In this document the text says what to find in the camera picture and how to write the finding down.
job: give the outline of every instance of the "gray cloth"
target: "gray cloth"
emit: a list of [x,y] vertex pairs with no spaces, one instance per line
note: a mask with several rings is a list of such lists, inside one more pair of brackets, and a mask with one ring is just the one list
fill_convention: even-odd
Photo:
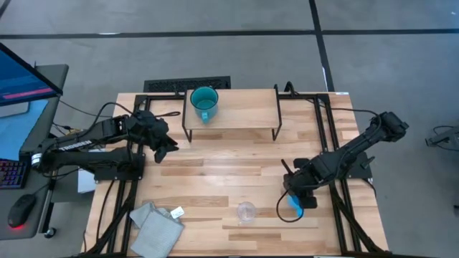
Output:
[[179,218],[173,219],[165,208],[156,208],[151,202],[129,216],[141,229],[131,249],[145,258],[167,257],[184,228]]

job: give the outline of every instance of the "gray floor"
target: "gray floor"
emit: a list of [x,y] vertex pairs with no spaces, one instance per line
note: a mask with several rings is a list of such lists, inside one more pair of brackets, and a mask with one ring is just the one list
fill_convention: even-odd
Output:
[[[12,0],[0,34],[312,29],[307,1],[288,0]],[[457,1],[320,0],[323,29],[459,27]],[[118,92],[140,92],[144,80],[230,75],[233,88],[324,91],[314,36],[161,39],[2,40],[28,62],[67,63],[63,100],[96,112]],[[410,124],[398,143],[369,153],[389,247],[398,254],[456,257],[459,193],[456,153],[427,148],[436,125],[457,125],[459,35],[327,36],[337,91],[355,108],[392,110]],[[357,115],[361,130],[368,116]],[[92,121],[60,106],[55,122],[84,128]],[[58,204],[54,239],[0,242],[0,257],[61,257],[78,252],[90,200]]]

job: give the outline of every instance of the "keyboard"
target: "keyboard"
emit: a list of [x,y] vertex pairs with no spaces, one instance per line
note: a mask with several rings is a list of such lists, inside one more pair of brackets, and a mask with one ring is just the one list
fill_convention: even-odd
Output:
[[0,159],[0,189],[24,188],[28,174],[27,162]]
[[169,80],[146,80],[144,92],[185,92],[197,87],[210,86],[214,89],[231,89],[230,76],[182,78]]

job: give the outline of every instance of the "clear plastic cup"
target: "clear plastic cup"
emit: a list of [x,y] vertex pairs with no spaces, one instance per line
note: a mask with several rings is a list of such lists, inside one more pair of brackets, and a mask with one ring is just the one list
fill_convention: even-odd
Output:
[[255,215],[257,215],[257,209],[248,201],[239,204],[237,207],[237,216],[241,223],[251,222],[255,218]]

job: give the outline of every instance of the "monitor stand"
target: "monitor stand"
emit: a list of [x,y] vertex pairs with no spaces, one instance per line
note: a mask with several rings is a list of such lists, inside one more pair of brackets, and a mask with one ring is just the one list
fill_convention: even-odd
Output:
[[29,102],[3,106],[0,107],[0,118],[5,118],[10,115],[19,115],[27,111],[29,111]]

